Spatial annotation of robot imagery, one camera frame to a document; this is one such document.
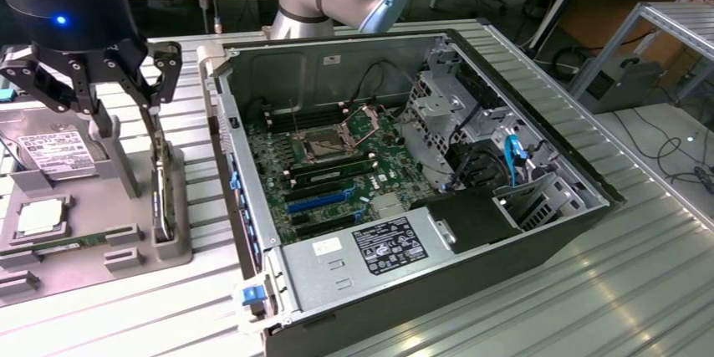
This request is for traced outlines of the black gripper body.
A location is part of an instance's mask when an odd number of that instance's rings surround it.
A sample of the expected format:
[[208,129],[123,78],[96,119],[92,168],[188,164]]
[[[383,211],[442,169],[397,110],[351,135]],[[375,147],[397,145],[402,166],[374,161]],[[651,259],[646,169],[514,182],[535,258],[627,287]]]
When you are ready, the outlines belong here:
[[6,0],[40,48],[84,53],[114,48],[128,66],[147,57],[128,0]]

